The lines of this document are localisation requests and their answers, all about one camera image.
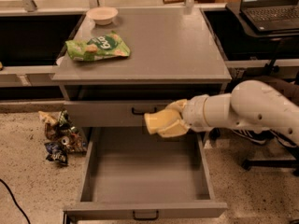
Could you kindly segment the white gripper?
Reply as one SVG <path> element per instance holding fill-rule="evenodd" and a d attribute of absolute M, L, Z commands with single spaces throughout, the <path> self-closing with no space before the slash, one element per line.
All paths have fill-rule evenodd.
<path fill-rule="evenodd" d="M 195 132 L 206 132 L 209 126 L 206 123 L 204 106 L 208 95 L 195 96 L 191 100 L 180 99 L 166 106 L 166 110 L 182 113 L 183 120 L 176 120 L 174 123 L 162 128 L 158 134 L 163 138 L 178 137 L 186 134 L 189 128 Z"/>

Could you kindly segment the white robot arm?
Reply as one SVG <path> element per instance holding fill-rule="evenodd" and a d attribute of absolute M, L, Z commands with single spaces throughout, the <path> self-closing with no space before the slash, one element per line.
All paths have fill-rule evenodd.
<path fill-rule="evenodd" d="M 213 128 L 271 130 L 299 146 L 299 106 L 262 81 L 241 82 L 221 95 L 195 96 L 178 113 L 179 119 L 158 130 L 160 136 Z"/>

